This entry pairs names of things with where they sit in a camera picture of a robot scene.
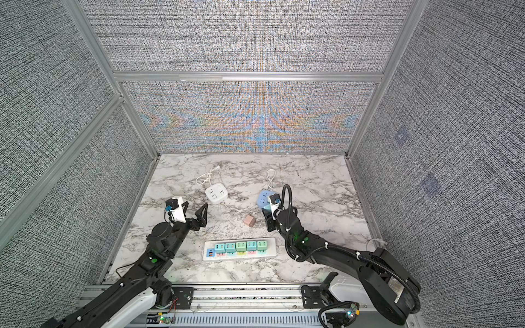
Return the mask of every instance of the power strip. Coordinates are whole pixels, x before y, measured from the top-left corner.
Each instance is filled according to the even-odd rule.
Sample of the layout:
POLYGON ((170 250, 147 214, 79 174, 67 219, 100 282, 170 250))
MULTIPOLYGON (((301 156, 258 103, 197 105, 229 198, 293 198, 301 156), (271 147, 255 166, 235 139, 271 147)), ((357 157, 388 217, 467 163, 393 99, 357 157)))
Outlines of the power strip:
POLYGON ((222 183, 216 183, 208 187, 205 193, 212 205, 219 204, 228 198, 228 190, 222 183))
POLYGON ((276 256, 277 246, 275 238, 269 237, 205 241, 202 259, 203 261, 224 261, 263 257, 272 258, 276 256), (253 248, 253 242, 256 243, 256 250, 253 248))

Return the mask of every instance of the textured gray panel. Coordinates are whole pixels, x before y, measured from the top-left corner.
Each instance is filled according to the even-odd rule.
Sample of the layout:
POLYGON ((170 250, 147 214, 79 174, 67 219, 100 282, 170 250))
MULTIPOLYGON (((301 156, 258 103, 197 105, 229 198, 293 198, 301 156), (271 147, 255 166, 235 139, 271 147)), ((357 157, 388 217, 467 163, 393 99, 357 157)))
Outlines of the textured gray panel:
POLYGON ((116 108, 0 253, 2 327, 40 326, 75 308, 98 279, 150 162, 116 108), (31 323, 19 319, 21 309, 31 323))
POLYGON ((81 0, 117 70, 383 71, 411 0, 81 0))
POLYGON ((124 83, 161 152, 344 152, 374 84, 124 83))
POLYGON ((0 220, 113 95, 60 1, 0 3, 0 220))
POLYGON ((354 158, 429 327, 525 326, 524 16, 432 0, 354 158))

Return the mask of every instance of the white marble surface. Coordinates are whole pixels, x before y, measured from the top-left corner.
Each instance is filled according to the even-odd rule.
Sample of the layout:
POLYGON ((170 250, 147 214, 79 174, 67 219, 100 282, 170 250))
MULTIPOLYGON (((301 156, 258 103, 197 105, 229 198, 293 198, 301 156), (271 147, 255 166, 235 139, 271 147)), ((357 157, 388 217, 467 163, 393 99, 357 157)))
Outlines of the white marble surface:
POLYGON ((342 155, 162 155, 106 277, 108 282, 117 280, 115 268, 136 261, 144 252, 146 236, 164 220, 166 199, 183 196, 190 203, 187 216, 194 217, 207 201, 205 187, 196 185, 195 179, 216 165, 222 169, 215 182, 226 186, 228 199, 210 205, 206 228, 190 231, 186 237, 165 274, 173 282, 318 282, 336 271, 306 261, 297 263, 284 247, 278 247, 278 256, 272 259, 202 260, 207 240, 275 237, 277 245, 284 244, 276 231, 266 230, 257 207, 257 196, 267 189, 269 168, 277 171, 274 191, 280 193, 285 183, 292 187, 293 205, 306 230, 357 250, 364 250, 371 238, 342 155), (257 219, 253 228, 243 224, 248 214, 257 219))

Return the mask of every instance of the pink block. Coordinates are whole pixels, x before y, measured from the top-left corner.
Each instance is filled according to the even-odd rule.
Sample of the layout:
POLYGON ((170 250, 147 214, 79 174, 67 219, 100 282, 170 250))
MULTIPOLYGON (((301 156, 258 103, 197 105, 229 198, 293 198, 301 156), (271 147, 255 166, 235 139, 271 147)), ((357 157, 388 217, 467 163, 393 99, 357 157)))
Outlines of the pink block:
POLYGON ((248 215, 245 219, 244 219, 244 224, 247 225, 248 227, 253 227, 255 225, 255 218, 251 215, 248 215))

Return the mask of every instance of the white cube socket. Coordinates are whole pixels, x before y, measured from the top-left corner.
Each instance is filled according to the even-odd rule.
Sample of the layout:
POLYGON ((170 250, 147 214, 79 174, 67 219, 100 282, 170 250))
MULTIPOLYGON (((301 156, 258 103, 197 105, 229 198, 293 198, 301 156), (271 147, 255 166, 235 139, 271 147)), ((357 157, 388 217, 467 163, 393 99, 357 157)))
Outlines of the white cube socket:
POLYGON ((206 189, 206 196, 212 205, 215 205, 228 198, 228 191, 222 183, 216 183, 206 189))

